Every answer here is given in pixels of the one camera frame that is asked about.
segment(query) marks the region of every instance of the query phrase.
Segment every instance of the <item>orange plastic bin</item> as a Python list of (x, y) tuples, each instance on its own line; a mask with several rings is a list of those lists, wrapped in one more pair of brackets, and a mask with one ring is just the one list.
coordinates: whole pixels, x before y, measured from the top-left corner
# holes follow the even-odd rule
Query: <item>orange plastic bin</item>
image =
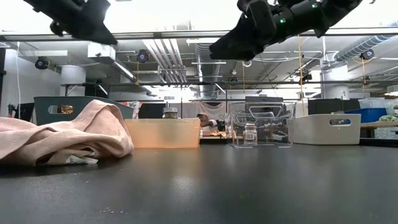
[(135, 148), (197, 148), (200, 120), (125, 119)]

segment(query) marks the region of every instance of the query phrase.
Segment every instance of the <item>pink cloth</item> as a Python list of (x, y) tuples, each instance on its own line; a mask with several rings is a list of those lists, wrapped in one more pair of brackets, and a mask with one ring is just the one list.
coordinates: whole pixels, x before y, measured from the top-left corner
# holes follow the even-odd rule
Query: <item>pink cloth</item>
[(19, 119), (0, 118), (3, 164), (95, 163), (104, 157), (123, 157), (133, 149), (119, 108), (98, 100), (91, 101), (73, 121), (36, 126)]

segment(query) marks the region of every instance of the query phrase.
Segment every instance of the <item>yellow cable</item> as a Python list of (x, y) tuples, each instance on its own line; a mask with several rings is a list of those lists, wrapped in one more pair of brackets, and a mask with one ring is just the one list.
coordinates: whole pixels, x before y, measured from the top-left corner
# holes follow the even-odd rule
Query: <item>yellow cable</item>
[(139, 85), (138, 75), (139, 75), (139, 62), (137, 62), (137, 81), (136, 81), (136, 85)]
[(355, 59), (353, 59), (353, 61), (354, 62), (356, 62), (356, 63), (360, 63), (360, 64), (366, 64), (366, 63), (369, 63), (369, 62), (371, 62), (371, 61), (373, 61), (373, 59), (375, 59), (375, 58), (372, 58), (371, 60), (368, 60), (367, 62), (364, 62), (364, 60), (363, 60), (363, 58), (362, 58), (362, 62), (359, 62), (359, 61), (357, 61), (357, 60), (355, 60)]
[(242, 61), (242, 68), (243, 68), (243, 93), (246, 92), (245, 86), (244, 86), (244, 62)]
[(362, 58), (362, 71), (363, 71), (363, 83), (362, 83), (362, 91), (365, 92), (365, 85), (366, 85), (366, 79), (365, 79), (365, 63)]
[(298, 62), (300, 63), (300, 98), (302, 102), (302, 108), (303, 108), (303, 115), (305, 116), (305, 110), (304, 110), (304, 94), (303, 94), (303, 63), (301, 60), (301, 37), (298, 35)]

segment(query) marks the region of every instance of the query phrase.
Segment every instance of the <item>small bottle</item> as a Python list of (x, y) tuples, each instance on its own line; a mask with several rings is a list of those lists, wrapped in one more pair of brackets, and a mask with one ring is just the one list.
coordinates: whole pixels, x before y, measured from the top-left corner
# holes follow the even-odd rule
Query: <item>small bottle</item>
[(163, 114), (165, 119), (178, 119), (178, 109), (176, 108), (163, 108)]
[(243, 143), (257, 144), (257, 130), (255, 124), (247, 123), (244, 126)]
[(231, 125), (228, 126), (228, 138), (232, 138), (232, 127)]

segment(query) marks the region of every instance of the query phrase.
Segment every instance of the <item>dark gray storage bin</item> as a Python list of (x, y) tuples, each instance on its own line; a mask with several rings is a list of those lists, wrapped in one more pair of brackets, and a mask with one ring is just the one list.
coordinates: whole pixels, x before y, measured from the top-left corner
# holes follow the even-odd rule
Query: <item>dark gray storage bin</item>
[[(34, 98), (37, 125), (49, 124), (59, 121), (71, 121), (75, 119), (83, 108), (92, 100), (100, 100), (116, 105), (124, 119), (131, 119), (134, 109), (122, 105), (113, 100), (95, 96), (38, 96)], [(57, 107), (68, 105), (73, 107), (72, 114), (57, 113)]]

